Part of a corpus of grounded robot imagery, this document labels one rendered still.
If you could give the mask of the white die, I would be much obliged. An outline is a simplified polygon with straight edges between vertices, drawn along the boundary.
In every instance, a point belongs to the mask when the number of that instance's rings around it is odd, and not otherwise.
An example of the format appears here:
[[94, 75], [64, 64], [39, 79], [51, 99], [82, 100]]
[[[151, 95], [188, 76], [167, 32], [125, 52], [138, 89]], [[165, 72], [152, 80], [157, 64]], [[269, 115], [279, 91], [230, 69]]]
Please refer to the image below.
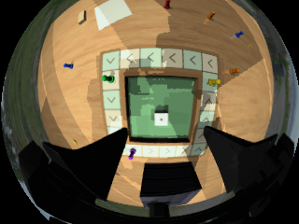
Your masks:
[[154, 126], [168, 126], [167, 111], [154, 111]]

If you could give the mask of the green pawn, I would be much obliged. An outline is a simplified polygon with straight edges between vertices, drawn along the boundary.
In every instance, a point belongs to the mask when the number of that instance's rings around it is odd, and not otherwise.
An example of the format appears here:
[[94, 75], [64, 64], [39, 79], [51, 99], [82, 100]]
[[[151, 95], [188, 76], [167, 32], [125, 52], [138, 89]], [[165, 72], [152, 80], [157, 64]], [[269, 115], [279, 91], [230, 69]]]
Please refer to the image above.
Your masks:
[[112, 75], [109, 75], [108, 77], [106, 75], [103, 75], [102, 79], [107, 82], [113, 82], [113, 79], [115, 79], [115, 78], [113, 78]]

